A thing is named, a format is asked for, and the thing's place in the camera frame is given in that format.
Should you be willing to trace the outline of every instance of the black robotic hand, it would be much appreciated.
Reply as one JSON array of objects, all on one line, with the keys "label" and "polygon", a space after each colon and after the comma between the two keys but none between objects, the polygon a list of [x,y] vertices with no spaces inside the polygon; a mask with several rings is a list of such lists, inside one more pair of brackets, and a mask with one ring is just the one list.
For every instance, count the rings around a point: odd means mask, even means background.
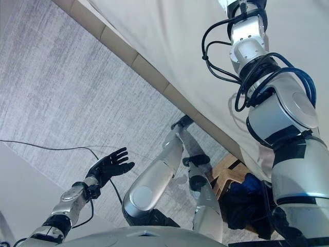
[{"label": "black robotic hand", "polygon": [[91,167],[86,177],[94,177],[98,180],[99,186],[102,188],[112,176],[122,175],[130,171],[135,163],[124,163],[129,158],[127,148],[121,148],[110,155],[98,160]]}]

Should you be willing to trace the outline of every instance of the gray carpet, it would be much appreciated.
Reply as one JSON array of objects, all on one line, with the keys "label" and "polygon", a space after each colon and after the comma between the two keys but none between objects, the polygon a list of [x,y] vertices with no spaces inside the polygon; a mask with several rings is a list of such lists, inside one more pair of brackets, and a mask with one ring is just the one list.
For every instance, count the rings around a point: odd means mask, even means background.
[{"label": "gray carpet", "polygon": [[[135,168],[114,178],[121,195],[161,151],[183,113],[50,0],[16,5],[0,40],[0,139],[68,148],[93,147],[99,156],[126,146]],[[227,151],[193,124],[190,133],[217,164]],[[81,180],[95,161],[85,150],[9,146],[62,188]],[[158,206],[191,228],[194,199],[181,165]],[[95,213],[125,226],[113,188],[104,187]],[[224,243],[256,239],[225,226]]]}]

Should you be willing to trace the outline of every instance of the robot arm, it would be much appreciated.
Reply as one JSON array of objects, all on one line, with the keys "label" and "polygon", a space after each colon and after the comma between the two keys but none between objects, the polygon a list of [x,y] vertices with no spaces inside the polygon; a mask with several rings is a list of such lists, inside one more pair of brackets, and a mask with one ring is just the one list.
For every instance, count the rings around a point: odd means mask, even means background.
[{"label": "robot arm", "polygon": [[[266,50],[265,5],[239,0],[227,9],[230,58],[240,78],[235,109],[250,108],[250,134],[274,151],[272,189],[278,207],[272,217],[277,231],[293,246],[307,246],[307,239],[329,236],[329,152],[318,137],[312,79]],[[288,67],[280,68],[274,57]],[[245,101],[239,108],[241,95]]]},{"label": "robot arm", "polygon": [[97,199],[100,189],[112,176],[130,171],[134,163],[128,160],[126,148],[98,160],[89,170],[83,182],[76,182],[64,192],[49,218],[19,246],[54,246],[64,241],[68,232],[76,225],[82,208],[92,199]]}]

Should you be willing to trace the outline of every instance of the white fabric backdrop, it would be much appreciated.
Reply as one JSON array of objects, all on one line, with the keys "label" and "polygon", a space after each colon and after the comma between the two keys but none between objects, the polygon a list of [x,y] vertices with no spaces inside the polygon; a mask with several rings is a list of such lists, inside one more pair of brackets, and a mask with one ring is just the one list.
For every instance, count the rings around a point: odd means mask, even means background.
[{"label": "white fabric backdrop", "polygon": [[[246,165],[260,179],[270,179],[273,153],[250,136],[245,119],[248,110],[234,111],[238,86],[220,81],[201,59],[201,39],[215,22],[226,19],[216,0],[89,0],[89,2],[159,70],[204,116],[240,146]],[[318,93],[320,133],[329,142],[327,116],[327,58],[329,50],[329,1],[268,0],[270,51],[285,56],[308,72]],[[226,27],[210,33],[207,41],[228,41]],[[229,49],[218,45],[209,58],[233,72]]]}]

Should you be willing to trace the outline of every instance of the wire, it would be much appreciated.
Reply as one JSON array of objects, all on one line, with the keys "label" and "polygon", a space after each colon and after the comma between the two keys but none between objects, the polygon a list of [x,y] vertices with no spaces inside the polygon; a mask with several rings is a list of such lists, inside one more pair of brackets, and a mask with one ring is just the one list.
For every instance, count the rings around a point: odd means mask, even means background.
[{"label": "wire", "polygon": [[[241,16],[236,16],[236,17],[234,17],[234,18],[227,19],[227,20],[223,20],[223,21],[221,21],[221,22],[218,22],[218,23],[213,24],[213,25],[212,25],[211,27],[209,27],[209,28],[207,29],[207,31],[205,32],[205,34],[204,34],[204,36],[203,36],[203,38],[202,38],[202,43],[201,43],[202,53],[203,53],[202,59],[204,59],[204,60],[206,61],[206,65],[207,65],[208,70],[209,70],[209,71],[210,71],[215,77],[217,77],[217,78],[219,78],[219,79],[221,79],[221,80],[228,81],[228,82],[233,82],[233,83],[236,83],[236,84],[241,84],[241,81],[240,81],[240,79],[239,79],[238,76],[236,76],[236,75],[234,75],[234,74],[232,74],[232,73],[230,73],[230,72],[228,72],[228,71],[225,71],[225,70],[223,70],[223,69],[221,69],[221,68],[219,68],[219,67],[213,65],[213,64],[209,61],[209,57],[208,57],[208,48],[209,48],[210,45],[212,45],[212,44],[231,45],[231,43],[224,42],[224,41],[212,41],[212,42],[210,42],[210,43],[206,46],[206,48],[205,48],[205,41],[206,41],[206,37],[207,37],[207,35],[208,35],[208,34],[210,33],[210,31],[211,31],[212,29],[214,29],[215,27],[218,27],[218,26],[223,25],[223,24],[226,24],[226,23],[230,23],[230,22],[238,21],[238,20],[240,20],[241,18],[242,18]],[[219,76],[218,74],[216,74],[216,73],[213,71],[213,69],[216,70],[216,71],[218,71],[218,72],[221,72],[221,73],[223,73],[223,74],[225,74],[225,75],[228,75],[228,76],[234,78],[235,80],[232,80],[232,79],[228,79],[228,78],[225,78],[225,77]]]},{"label": "wire", "polygon": [[74,150],[74,149],[86,149],[89,150],[96,159],[98,159],[97,155],[93,152],[92,149],[88,148],[88,147],[75,147],[75,148],[49,148],[49,147],[45,147],[45,146],[40,146],[40,145],[36,145],[36,144],[31,144],[31,143],[26,143],[26,142],[19,142],[17,140],[0,140],[0,142],[4,142],[4,143],[20,143],[20,144],[25,144],[25,145],[29,145],[29,146],[33,146],[33,147],[37,147],[37,148],[42,148],[42,149],[47,149],[47,150],[52,150],[52,151],[65,151],[65,150]]},{"label": "wire", "polygon": [[[250,99],[247,98],[247,92],[249,91],[249,89],[252,87],[254,80],[250,82],[251,76],[252,74],[254,74],[254,72],[256,71],[256,69],[262,64],[262,62],[268,58],[268,57],[276,57],[279,58],[282,62],[284,62],[288,67],[286,68],[280,68],[277,71],[271,73],[256,89],[255,91],[252,93],[252,95],[250,96]],[[255,103],[255,100],[258,96],[258,94],[260,93],[260,91],[271,81],[273,80],[276,76],[278,76],[279,74],[282,73],[294,73],[298,76],[298,78],[301,80],[304,88],[305,88],[305,92],[306,92],[306,96],[308,97],[308,99],[310,100],[310,102],[312,103],[313,107],[315,108],[316,105],[316,89],[314,86],[314,82],[312,80],[312,78],[303,70],[295,68],[287,59],[285,59],[282,55],[276,53],[276,52],[270,52],[266,55],[264,55],[261,59],[259,59],[257,61],[257,63],[252,67],[252,69],[249,71],[249,73],[247,74],[246,78],[244,79],[244,81],[242,82],[237,95],[236,95],[236,100],[235,100],[235,110],[237,112],[242,111],[245,107],[249,107],[251,105],[253,105]],[[241,95],[245,95],[245,99],[243,102],[243,105],[241,108],[239,108],[239,101],[240,101],[240,97]]]},{"label": "wire", "polygon": [[93,204],[93,200],[91,198],[90,198],[90,205],[92,207],[92,216],[89,219],[87,219],[86,221],[82,222],[81,224],[73,226],[72,229],[78,228],[78,227],[88,223],[90,220],[92,220],[92,218],[94,217],[94,204]]},{"label": "wire", "polygon": [[13,247],[17,247],[19,243],[25,241],[26,239],[27,239],[27,238],[22,238],[22,239],[20,239],[19,241],[17,241],[17,242],[14,244]]},{"label": "wire", "polygon": [[[311,104],[313,105],[313,107],[315,108],[316,106],[316,89],[315,89],[315,85],[314,82],[312,80],[312,78],[304,71],[302,71],[301,69],[297,69],[295,68],[287,59],[285,59],[282,55],[276,53],[276,52],[270,52],[266,55],[264,55],[261,59],[259,59],[255,65],[252,67],[252,69],[249,71],[247,77],[244,79],[244,81],[241,81],[241,79],[228,72],[225,71],[215,65],[213,65],[210,61],[209,61],[209,57],[208,57],[208,49],[209,46],[212,44],[224,44],[224,45],[231,45],[228,42],[224,42],[224,41],[212,41],[210,42],[206,47],[205,47],[205,42],[206,42],[206,37],[207,35],[216,27],[223,25],[223,24],[232,24],[232,23],[236,23],[238,21],[243,20],[244,18],[248,17],[247,13],[243,13],[241,15],[238,15],[236,17],[233,17],[231,19],[226,19],[220,22],[217,22],[215,24],[213,24],[212,26],[210,26],[203,38],[202,38],[202,42],[201,42],[201,48],[202,48],[202,59],[206,61],[206,65],[208,70],[217,78],[221,79],[221,80],[225,80],[228,82],[233,82],[236,84],[240,85],[240,88],[237,92],[236,95],[236,99],[235,99],[235,104],[234,104],[234,108],[237,112],[242,111],[245,107],[250,107],[251,105],[255,105],[255,101],[258,97],[258,93],[260,93],[260,91],[272,80],[274,79],[277,75],[282,74],[282,73],[294,73],[297,75],[297,77],[301,80],[304,88],[305,88],[305,92],[306,92],[306,96],[308,97],[308,99],[310,100]],[[247,93],[249,91],[249,89],[252,87],[252,85],[254,84],[255,81],[259,80],[260,78],[253,78],[253,81],[250,81],[251,77],[254,76],[255,71],[259,68],[259,66],[261,66],[262,62],[264,62],[264,60],[270,56],[276,57],[278,59],[280,59],[282,62],[284,62],[287,65],[287,68],[271,68],[273,69],[274,72],[272,72],[258,87],[257,89],[252,93],[250,99],[247,97]],[[222,77],[220,75],[218,75],[214,70],[225,74],[227,76],[230,76],[232,78],[234,78],[235,80],[232,79],[228,79],[225,77]],[[240,97],[244,95],[244,102],[242,104],[242,106],[239,108],[239,103],[240,103]]]},{"label": "wire", "polygon": [[[224,41],[212,41],[212,42],[210,42],[210,43],[207,45],[207,47],[206,47],[206,56],[207,56],[206,64],[207,64],[207,67],[208,67],[209,71],[210,71],[215,77],[217,77],[217,78],[219,78],[219,79],[222,79],[222,80],[224,80],[224,81],[229,81],[229,82],[237,83],[237,84],[241,84],[240,78],[239,78],[238,76],[236,76],[236,75],[234,75],[234,74],[232,74],[232,73],[230,73],[230,72],[228,72],[228,71],[226,71],[226,70],[223,70],[223,69],[221,69],[221,68],[219,68],[219,67],[216,67],[215,65],[213,65],[213,64],[209,61],[209,58],[208,58],[208,49],[209,49],[209,47],[210,47],[211,45],[213,45],[213,44],[225,44],[225,45],[231,45],[231,43],[224,42]],[[228,76],[234,78],[235,80],[231,80],[231,79],[227,79],[227,78],[225,78],[225,77],[221,77],[221,76],[217,75],[217,74],[216,74],[211,68],[213,68],[213,69],[215,69],[216,71],[219,71],[219,72],[221,72],[221,73],[223,73],[223,74],[225,74],[225,75],[228,75]]]},{"label": "wire", "polygon": [[115,193],[117,194],[117,197],[118,197],[118,199],[119,199],[119,202],[120,202],[120,204],[122,205],[122,200],[121,200],[121,197],[120,197],[120,194],[119,194],[119,191],[118,191],[117,187],[114,185],[114,183],[112,182],[111,179],[109,179],[109,181],[110,181],[111,184],[113,185],[113,188],[114,188],[114,190],[115,190]]}]

